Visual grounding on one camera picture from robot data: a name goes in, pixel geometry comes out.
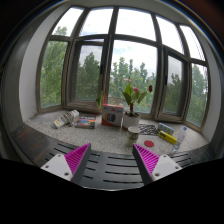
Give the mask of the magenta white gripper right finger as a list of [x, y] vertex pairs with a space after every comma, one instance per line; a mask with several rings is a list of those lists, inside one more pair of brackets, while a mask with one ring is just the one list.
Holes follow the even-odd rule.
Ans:
[[132, 153], [144, 185], [181, 170], [181, 166], [166, 154], [159, 156], [137, 144], [133, 145]]

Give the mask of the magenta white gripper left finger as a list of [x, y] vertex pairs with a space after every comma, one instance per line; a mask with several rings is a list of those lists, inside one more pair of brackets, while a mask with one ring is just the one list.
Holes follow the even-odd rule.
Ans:
[[90, 154], [91, 144], [88, 143], [66, 155], [56, 154], [42, 166], [42, 169], [79, 185]]

